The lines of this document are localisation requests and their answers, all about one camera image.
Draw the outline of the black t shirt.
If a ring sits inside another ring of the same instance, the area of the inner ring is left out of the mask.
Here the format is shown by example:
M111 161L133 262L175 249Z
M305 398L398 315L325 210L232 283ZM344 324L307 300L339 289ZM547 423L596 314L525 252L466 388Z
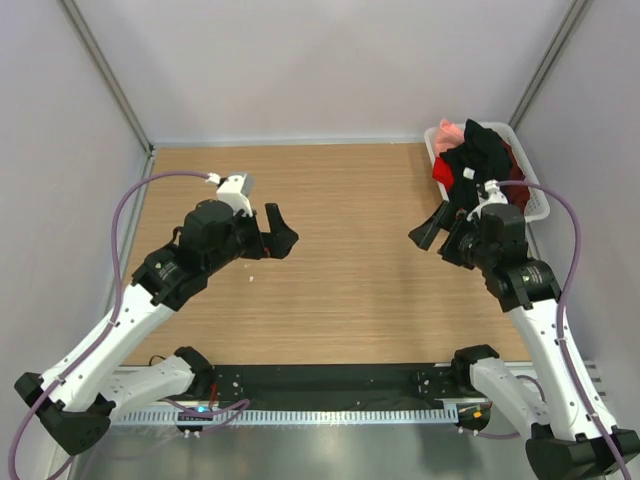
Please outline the black t shirt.
M463 143L442 152L439 157L453 174L449 201L467 211L478 205L478 184L508 180L513 166L499 134L472 119L466 120Z

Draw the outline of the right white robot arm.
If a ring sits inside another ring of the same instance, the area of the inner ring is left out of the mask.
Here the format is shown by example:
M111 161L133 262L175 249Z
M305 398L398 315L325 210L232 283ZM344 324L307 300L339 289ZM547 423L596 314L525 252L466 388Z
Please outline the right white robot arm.
M594 388L560 307L551 267L531 257L518 207L487 204L468 214L444 201L409 237L422 250L437 234L438 252L456 266L481 271L487 290L516 326L545 395L527 389L486 345L456 352L450 372L461 395L483 394L525 441L539 479L592 479L621 471L639 454L639 436L619 427Z

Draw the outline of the red t shirt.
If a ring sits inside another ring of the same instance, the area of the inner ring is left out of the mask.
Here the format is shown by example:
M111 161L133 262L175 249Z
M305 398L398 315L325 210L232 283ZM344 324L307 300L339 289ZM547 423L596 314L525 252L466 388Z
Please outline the red t shirt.
M436 157L432 167L432 178L449 192L455 183L455 177L450 165L441 157Z

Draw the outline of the pink t shirt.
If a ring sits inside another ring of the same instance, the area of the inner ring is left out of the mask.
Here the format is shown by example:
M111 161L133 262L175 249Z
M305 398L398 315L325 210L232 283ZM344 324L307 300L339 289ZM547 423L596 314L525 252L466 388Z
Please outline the pink t shirt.
M434 153L436 156L440 156L442 153L460 146L464 141L464 131L457 124L442 119L435 135Z

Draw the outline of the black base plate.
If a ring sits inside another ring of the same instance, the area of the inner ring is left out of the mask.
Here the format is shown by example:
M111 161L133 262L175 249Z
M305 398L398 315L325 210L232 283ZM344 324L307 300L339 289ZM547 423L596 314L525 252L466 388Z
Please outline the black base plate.
M240 399L254 409L347 410L367 405L420 406L446 399L485 399L469 375L449 363L218 365L202 387L169 396L174 401Z

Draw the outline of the right aluminium frame post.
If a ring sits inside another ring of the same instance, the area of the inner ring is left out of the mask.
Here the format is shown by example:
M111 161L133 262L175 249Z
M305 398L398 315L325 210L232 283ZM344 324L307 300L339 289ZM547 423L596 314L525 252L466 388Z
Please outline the right aluminium frame post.
M568 10L551 37L549 45L509 119L508 124L513 130L517 130L521 125L592 4L592 0L573 0L570 2Z

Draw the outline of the aluminium frame post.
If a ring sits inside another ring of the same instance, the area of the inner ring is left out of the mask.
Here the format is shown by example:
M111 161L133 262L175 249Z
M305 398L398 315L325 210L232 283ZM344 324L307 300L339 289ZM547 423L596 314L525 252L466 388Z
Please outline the aluminium frame post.
M86 21L78 4L74 0L59 0L58 6L67 17L72 30L87 52L97 73L102 79L107 91L115 101L128 127L147 156L154 151L153 143L149 140L144 128L134 112L120 82L104 55L90 25Z
M549 45L509 119L508 124L513 130L517 130L521 125L592 4L592 0L573 0L570 2L568 10L551 37Z

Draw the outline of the left aluminium frame post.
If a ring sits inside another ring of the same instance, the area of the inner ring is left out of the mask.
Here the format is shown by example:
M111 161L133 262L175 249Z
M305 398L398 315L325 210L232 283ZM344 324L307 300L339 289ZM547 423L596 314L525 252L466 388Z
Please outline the left aluminium frame post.
M97 73L102 79L107 91L115 101L128 127L147 156L154 151L153 143L149 140L144 128L134 112L120 82L104 55L90 25L86 21L78 4L74 0L59 0L58 6L67 17L72 30L87 52Z

